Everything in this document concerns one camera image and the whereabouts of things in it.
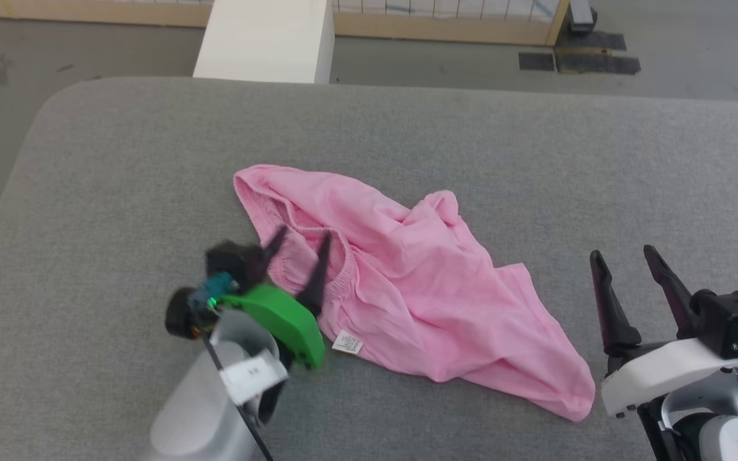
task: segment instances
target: white pillar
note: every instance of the white pillar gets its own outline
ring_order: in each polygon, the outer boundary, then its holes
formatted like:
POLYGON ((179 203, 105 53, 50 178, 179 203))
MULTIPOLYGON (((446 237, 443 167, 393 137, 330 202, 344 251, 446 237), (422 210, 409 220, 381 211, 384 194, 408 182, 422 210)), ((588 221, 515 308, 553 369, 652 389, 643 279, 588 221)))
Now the white pillar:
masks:
POLYGON ((215 0, 193 77, 328 83, 331 0, 215 0))

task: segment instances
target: cable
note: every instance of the cable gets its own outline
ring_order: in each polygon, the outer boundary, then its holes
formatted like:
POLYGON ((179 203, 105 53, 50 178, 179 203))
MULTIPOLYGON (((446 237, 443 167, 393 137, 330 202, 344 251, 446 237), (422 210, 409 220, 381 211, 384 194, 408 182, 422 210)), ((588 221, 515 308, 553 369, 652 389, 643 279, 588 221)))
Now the cable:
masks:
MULTIPOLYGON (((224 366, 220 363, 220 359, 218 359, 218 354, 213 347, 213 343, 210 342, 209 332, 205 332, 203 336, 201 336, 201 339, 204 343, 204 347, 207 348, 207 352, 210 354, 210 358, 213 359, 213 363, 215 364, 218 373, 221 373, 224 370, 224 366)), ((256 429, 254 424, 252 424, 246 411, 243 410, 243 406, 235 405, 235 408, 238 409, 238 414, 241 415, 243 423, 246 424, 247 429, 249 429, 249 433, 252 434, 252 438, 255 439, 255 443, 258 444, 258 448, 261 449, 261 453, 264 455, 264 458, 266 458, 266 461, 275 461, 267 448, 267 444, 265 444, 264 440, 261 438, 261 434, 258 434, 258 429, 256 429)))

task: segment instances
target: white box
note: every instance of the white box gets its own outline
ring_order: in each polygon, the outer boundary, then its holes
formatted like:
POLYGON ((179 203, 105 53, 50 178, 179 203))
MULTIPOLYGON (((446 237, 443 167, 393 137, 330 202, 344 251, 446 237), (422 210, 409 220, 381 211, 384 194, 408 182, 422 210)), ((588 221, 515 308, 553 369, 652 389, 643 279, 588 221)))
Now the white box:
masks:
POLYGON ((479 19, 483 15, 484 0, 460 0, 457 7, 457 17, 471 17, 479 19))
POLYGON ((557 13, 560 0, 535 0, 534 9, 531 10, 531 19, 539 22, 551 22, 557 13))
POLYGON ((387 15, 409 15, 409 0, 386 0, 387 15))
POLYGON ((531 16, 531 6, 533 0, 510 0, 509 11, 506 12, 506 18, 511 19, 527 19, 531 16))
POLYGON ((483 19, 504 19, 509 11, 509 0, 486 0, 483 3, 483 19))
POLYGON ((457 17, 459 0, 434 0, 434 18, 449 19, 457 17))
POLYGON ((363 14, 384 15, 386 14, 386 0, 363 0, 363 14))
POLYGON ((434 0, 412 0, 413 17, 434 17, 434 0))
POLYGON ((328 84, 332 17, 331 0, 217 1, 193 77, 328 84))

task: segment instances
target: black mat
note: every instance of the black mat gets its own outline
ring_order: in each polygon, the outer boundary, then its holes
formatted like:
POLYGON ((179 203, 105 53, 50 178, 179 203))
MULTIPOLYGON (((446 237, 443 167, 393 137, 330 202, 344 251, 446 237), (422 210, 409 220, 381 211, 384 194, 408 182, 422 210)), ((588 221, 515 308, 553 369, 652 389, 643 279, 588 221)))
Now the black mat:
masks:
POLYGON ((572 34, 569 30, 561 30, 554 47, 587 47, 587 49, 612 49, 626 51, 625 36, 608 32, 591 32, 586 35, 572 34))
POLYGON ((551 53, 519 53, 520 70, 554 70, 551 53))
POLYGON ((561 74, 621 74, 633 76, 641 70, 638 58, 610 56, 607 54, 554 53, 557 70, 561 74))

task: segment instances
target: white label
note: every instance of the white label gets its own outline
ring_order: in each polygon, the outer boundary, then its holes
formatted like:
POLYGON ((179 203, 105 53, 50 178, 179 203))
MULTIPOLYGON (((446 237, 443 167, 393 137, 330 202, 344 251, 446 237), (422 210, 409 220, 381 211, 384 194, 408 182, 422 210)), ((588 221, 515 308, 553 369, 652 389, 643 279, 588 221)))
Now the white label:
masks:
POLYGON ((284 364, 268 350, 254 358, 230 365, 220 373, 226 391, 235 405, 243 405, 288 376, 284 364))
POLYGON ((345 353, 358 353, 363 347, 363 341, 346 333, 344 330, 340 330, 338 338, 334 340, 332 348, 345 353))

